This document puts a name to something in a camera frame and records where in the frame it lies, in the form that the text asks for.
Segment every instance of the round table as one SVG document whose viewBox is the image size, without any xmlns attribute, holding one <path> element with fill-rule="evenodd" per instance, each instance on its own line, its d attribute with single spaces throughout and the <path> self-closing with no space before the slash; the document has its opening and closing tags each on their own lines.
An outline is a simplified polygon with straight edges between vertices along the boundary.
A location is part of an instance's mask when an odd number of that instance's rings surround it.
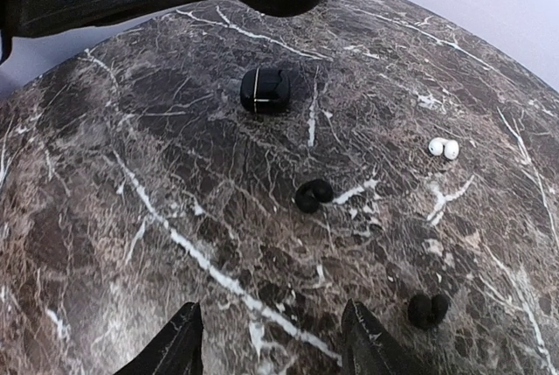
<svg viewBox="0 0 559 375">
<path fill-rule="evenodd" d="M 242 109 L 256 67 L 289 71 L 287 113 Z M 351 298 L 435 373 L 557 374 L 558 115 L 404 0 L 217 0 L 123 32 L 0 109 L 0 368 L 113 373 L 193 301 L 204 373 L 339 373 Z M 317 177 L 336 199 L 306 215 Z M 437 329 L 407 322 L 417 292 L 450 298 Z"/>
</svg>

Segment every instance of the white marble vein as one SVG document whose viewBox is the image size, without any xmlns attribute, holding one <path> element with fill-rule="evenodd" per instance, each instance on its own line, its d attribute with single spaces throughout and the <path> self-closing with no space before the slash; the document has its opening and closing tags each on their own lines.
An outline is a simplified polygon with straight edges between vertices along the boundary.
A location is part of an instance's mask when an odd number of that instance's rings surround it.
<svg viewBox="0 0 559 375">
<path fill-rule="evenodd" d="M 328 90 L 328 83 L 324 85 L 324 89 L 321 91 L 322 93 L 326 93 Z M 313 99 L 311 100 L 311 104 L 308 107 L 308 140 L 307 146 L 309 148 L 313 148 L 314 140 L 316 138 L 316 109 L 318 104 L 318 82 L 316 78 L 314 78 L 314 87 L 313 87 Z"/>
<path fill-rule="evenodd" d="M 59 340 L 67 341 L 70 338 L 70 326 L 66 325 L 62 318 L 60 318 L 52 309 L 45 309 L 45 314 L 56 326 L 56 333 Z"/>
<path fill-rule="evenodd" d="M 543 186 L 543 181 L 542 181 L 542 176 L 540 175 L 540 171 L 538 171 L 538 169 L 535 167 L 535 164 L 532 161 L 532 157 L 528 153 L 528 149 L 526 148 L 526 145 L 524 144 L 524 140 L 522 139 L 521 132 L 518 129 L 518 126 L 516 125 L 516 121 L 514 121 L 514 126 L 516 127 L 516 130 L 514 130 L 514 128 L 507 121 L 507 119 L 505 118 L 505 115 L 500 111 L 500 109 L 498 109 L 498 111 L 499 111 L 500 118 L 503 120 L 503 123 L 505 123 L 505 126 L 507 126 L 508 131 L 516 139 L 516 143 L 518 145 L 518 150 L 521 152 L 521 157 L 522 157 L 522 160 L 523 160 L 524 164 L 525 165 L 530 165 L 532 167 L 534 175 L 530 175 L 527 172 L 524 172 L 524 175 L 526 175 L 530 180 L 532 180 L 532 182 L 535 185 L 537 185 L 538 190 L 540 191 L 540 194 L 542 196 L 543 207 L 545 207 L 545 210 L 548 213 L 548 219 L 549 219 L 549 226 L 551 228 L 551 234 L 553 235 L 553 238 L 556 242 L 557 248 L 559 248 L 559 236 L 557 235 L 556 222 L 555 222 L 553 213 L 549 209 L 548 196 L 547 196 L 546 190 Z"/>
<path fill-rule="evenodd" d="M 526 313 L 526 316 L 530 321 L 532 329 L 534 330 L 534 337 L 538 345 L 538 351 L 543 355 L 548 372 L 551 375 L 559 375 L 559 371 L 553 365 L 548 347 L 546 346 L 545 341 L 543 340 L 540 324 L 537 322 L 535 318 L 535 313 L 528 302 L 528 296 L 531 294 L 528 292 L 528 288 L 525 286 L 526 283 L 522 281 L 521 278 L 519 278 L 516 274 L 514 274 L 511 269 L 505 266 L 505 264 L 501 260 L 499 260 L 489 248 L 487 248 L 487 252 L 489 253 L 489 255 L 491 255 L 491 258 L 493 259 L 495 265 L 500 270 L 502 270 L 502 272 L 505 274 L 505 276 L 508 278 L 508 281 L 512 285 L 514 292 L 516 293 L 516 296 L 518 297 L 518 300 L 521 303 L 522 309 Z"/>
<path fill-rule="evenodd" d="M 3 136 L 2 142 L 2 154 L 0 155 L 0 190 L 3 188 L 3 184 L 8 177 L 8 170 L 10 169 L 11 160 L 8 158 L 8 150 L 6 149 L 6 141 L 8 139 L 8 134 L 10 129 Z"/>
<path fill-rule="evenodd" d="M 440 220 L 443 218 L 445 213 L 444 209 L 446 204 L 461 198 L 466 194 L 470 185 L 472 185 L 474 179 L 474 175 L 472 175 L 468 180 L 464 183 L 462 187 L 460 187 L 456 192 L 453 194 L 443 194 L 440 190 L 440 187 L 436 182 L 432 182 L 429 184 L 429 188 L 431 189 L 432 193 L 435 195 L 437 202 L 433 206 L 432 212 L 427 216 L 426 220 L 431 223 L 431 226 L 437 226 Z"/>
<path fill-rule="evenodd" d="M 169 110 L 171 110 L 172 108 L 181 108 L 182 110 L 180 111 L 167 111 L 165 113 L 139 113 L 137 115 L 141 117 L 172 117 L 176 115 L 187 115 L 190 113 L 190 108 L 192 106 L 194 106 L 198 102 L 202 102 L 214 98 L 215 96 L 216 96 L 215 94 L 206 94 L 202 97 L 198 97 L 195 100 L 192 100 L 188 104 L 174 104 L 169 108 Z"/>
<path fill-rule="evenodd" d="M 116 188 L 116 194 L 119 196 L 124 196 L 124 186 L 126 185 L 126 179 L 122 180 L 122 183 Z"/>
<path fill-rule="evenodd" d="M 43 152 L 45 153 L 45 163 L 46 163 L 48 181 L 51 181 L 52 177 L 56 177 L 60 181 L 60 183 L 62 184 L 62 187 L 64 188 L 64 193 L 66 194 L 66 196 L 71 197 L 72 192 L 68 188 L 68 184 L 66 184 L 66 181 L 64 181 L 64 178 L 62 178 L 62 176 L 60 176 L 60 174 L 56 171 L 56 169 L 54 167 L 54 164 L 52 163 L 51 152 L 48 150 L 48 148 L 46 147 L 46 145 L 44 143 L 41 142 L 40 145 L 43 148 Z"/>
<path fill-rule="evenodd" d="M 371 53 L 370 50 L 365 47 L 364 45 L 348 45 L 344 47 L 343 50 L 347 50 L 348 52 L 361 54 L 362 56 L 370 59 L 379 60 L 381 57 L 376 53 Z"/>
<path fill-rule="evenodd" d="M 277 323 L 287 334 L 300 340 L 301 342 L 307 343 L 324 353 L 326 356 L 335 359 L 338 365 L 342 364 L 342 358 L 340 355 L 331 351 L 328 345 L 320 340 L 314 334 L 307 331 L 301 330 L 292 322 L 287 320 L 283 315 L 274 311 L 267 305 L 265 305 L 259 299 L 256 299 L 248 292 L 246 292 L 240 285 L 239 281 L 231 278 L 230 276 L 222 273 L 216 267 L 214 267 L 210 260 L 208 260 L 195 246 L 187 240 L 186 237 L 181 235 L 170 223 L 164 218 L 161 213 L 159 213 L 151 203 L 150 197 L 146 192 L 146 189 L 140 184 L 140 181 L 127 166 L 122 161 L 121 157 L 117 152 L 114 152 L 117 163 L 121 167 L 124 174 L 128 177 L 131 184 L 134 186 L 138 198 L 142 201 L 149 214 L 152 216 L 155 222 L 163 226 L 163 228 L 169 232 L 170 238 L 177 245 L 184 248 L 192 259 L 196 261 L 198 266 L 205 272 L 207 272 L 211 278 L 221 285 L 224 289 L 229 291 L 230 294 L 235 295 L 241 299 L 245 306 L 252 312 L 256 312 L 263 316 L 264 318 Z"/>
<path fill-rule="evenodd" d="M 437 255 L 440 258 L 443 258 L 443 253 L 445 252 L 445 248 L 443 244 L 439 240 L 435 240 L 434 238 L 429 238 L 425 240 L 423 243 L 423 248 L 426 253 L 431 253 Z"/>
<path fill-rule="evenodd" d="M 441 113 L 445 114 L 445 104 L 443 101 L 437 100 L 432 94 L 421 95 L 418 94 L 418 106 L 421 108 L 427 108 L 428 110 L 440 110 Z"/>
<path fill-rule="evenodd" d="M 343 192 L 340 196 L 335 198 L 332 203 L 336 205 L 345 205 L 348 201 L 358 194 L 365 192 L 366 189 L 374 190 L 376 186 L 380 183 L 379 180 L 375 180 L 374 178 L 370 178 L 369 180 L 365 181 L 363 184 L 359 184 L 345 192 Z"/>
<path fill-rule="evenodd" d="M 139 240 L 141 240 L 143 238 L 144 234 L 146 233 L 147 223 L 148 223 L 148 219 L 144 218 L 141 221 L 141 225 L 138 228 L 138 231 L 136 231 L 136 234 L 132 238 L 132 241 L 130 242 L 130 249 L 128 250 L 128 254 L 127 254 L 126 259 L 125 259 L 126 264 L 128 264 L 132 260 L 132 255 L 134 254 L 134 248 L 136 247 L 136 243 Z"/>
<path fill-rule="evenodd" d="M 393 24 L 396 24 L 396 25 L 400 25 L 400 26 L 402 26 L 402 27 L 404 27 L 404 28 L 408 28 L 408 29 L 410 29 L 410 30 L 417 31 L 417 32 L 421 33 L 422 35 L 424 35 L 424 36 L 426 36 L 426 37 L 428 37 L 428 38 L 434 40 L 435 43 L 436 43 L 437 45 L 448 45 L 449 47 L 453 48 L 454 50 L 456 50 L 456 51 L 458 51 L 458 52 L 461 52 L 461 53 L 465 54 L 468 58 L 473 59 L 473 60 L 475 60 L 476 62 L 478 62 L 478 63 L 480 63 L 481 65 L 483 65 L 483 67 L 484 67 L 486 70 L 492 70 L 492 71 L 494 71 L 494 72 L 498 72 L 497 69 L 495 69 L 493 66 L 489 65 L 485 60 L 482 60 L 482 59 L 478 58 L 478 57 L 475 56 L 474 54 L 471 54 L 469 51 L 467 51 L 467 50 L 463 49 L 462 47 L 460 47 L 456 41 L 446 41 L 446 40 L 443 40 L 442 38 L 438 38 L 438 37 L 436 37 L 436 36 L 433 36 L 433 35 L 430 34 L 429 32 L 423 31 L 423 30 L 421 30 L 419 27 L 416 27 L 415 25 L 408 24 L 408 23 L 406 23 L 405 21 L 400 21 L 400 20 L 397 20 L 397 19 L 387 18 L 387 17 L 384 17 L 384 16 L 382 16 L 382 15 L 378 15 L 378 14 L 373 14 L 373 13 L 371 13 L 371 12 L 367 12 L 367 11 L 365 11 L 365 10 L 358 10 L 358 11 L 359 11 L 359 12 L 362 12 L 363 14 L 367 14 L 367 15 L 370 15 L 370 16 L 372 16 L 372 17 L 375 17 L 375 18 L 378 18 L 378 19 L 382 19 L 383 21 L 386 21 L 386 22 L 389 22 L 389 23 L 393 23 Z"/>
<path fill-rule="evenodd" d="M 248 332 L 251 336 L 252 347 L 256 351 L 258 359 L 262 356 L 262 351 L 277 349 L 284 355 L 287 355 L 286 348 L 277 342 L 268 342 L 264 339 L 266 335 L 266 327 L 263 323 L 250 321 L 248 324 Z"/>
<path fill-rule="evenodd" d="M 243 34 L 244 36 L 247 36 L 248 38 L 265 40 L 268 43 L 272 43 L 274 45 L 279 45 L 279 46 L 283 47 L 284 49 L 288 50 L 289 52 L 295 53 L 295 54 L 297 54 L 299 56 L 302 56 L 304 58 L 310 58 L 310 59 L 314 59 L 314 60 L 330 60 L 330 58 L 328 56 L 324 56 L 323 54 L 320 54 L 320 53 L 317 53 L 317 52 L 302 52 L 301 50 L 298 50 L 294 47 L 291 47 L 290 45 L 286 44 L 283 41 L 279 41 L 275 38 L 271 38 L 271 37 L 265 36 L 263 34 L 255 34 L 253 32 L 244 30 L 241 27 L 239 27 L 238 25 L 234 24 L 228 17 L 226 17 L 225 14 L 219 9 L 219 7 L 217 7 L 216 10 L 217 10 L 217 14 L 224 20 L 223 23 L 220 23 L 219 21 L 210 21 L 208 19 L 195 17 L 192 11 L 191 12 L 184 12 L 184 11 L 181 11 L 181 10 L 176 10 L 176 13 L 181 14 L 181 15 L 185 15 L 185 16 L 187 16 L 191 19 L 194 19 L 195 21 L 198 21 L 200 23 L 216 25 L 218 27 L 223 27 L 223 28 L 228 28 L 230 30 L 234 30 L 234 31 L 236 31 L 240 34 Z"/>
<path fill-rule="evenodd" d="M 486 288 L 488 288 L 492 292 L 492 294 L 488 294 L 487 292 L 482 292 L 483 295 L 487 296 L 488 298 L 500 304 L 501 307 L 503 307 L 506 312 L 508 312 L 509 314 L 512 314 L 515 311 L 524 312 L 522 308 L 517 307 L 516 305 L 513 304 L 513 298 L 511 296 L 506 298 L 501 292 L 499 292 L 499 290 L 497 290 L 495 286 L 493 286 L 489 281 L 484 279 L 482 276 L 480 276 L 480 280 L 484 285 L 486 285 Z"/>
<path fill-rule="evenodd" d="M 91 50 L 85 49 L 84 53 L 86 54 L 86 58 L 84 58 L 85 61 L 93 63 L 94 65 L 97 65 L 98 67 L 100 67 L 101 69 L 103 69 L 105 72 L 108 73 L 109 78 L 113 82 L 113 90 L 116 93 L 118 93 L 119 81 L 116 79 L 116 76 L 114 76 L 113 69 L 111 69 L 105 62 L 103 62 L 103 61 L 97 59 L 95 56 L 93 56 Z"/>
</svg>

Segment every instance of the gray wall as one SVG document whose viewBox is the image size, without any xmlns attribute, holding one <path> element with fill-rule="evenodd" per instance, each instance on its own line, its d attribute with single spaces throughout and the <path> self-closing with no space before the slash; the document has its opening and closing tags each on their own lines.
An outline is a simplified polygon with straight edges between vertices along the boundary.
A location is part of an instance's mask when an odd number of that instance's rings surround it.
<svg viewBox="0 0 559 375">
<path fill-rule="evenodd" d="M 559 89 L 559 0 L 411 1 L 484 38 Z M 13 57 L 0 67 L 0 96 L 140 22 L 69 31 L 35 40 L 18 39 Z"/>
</svg>

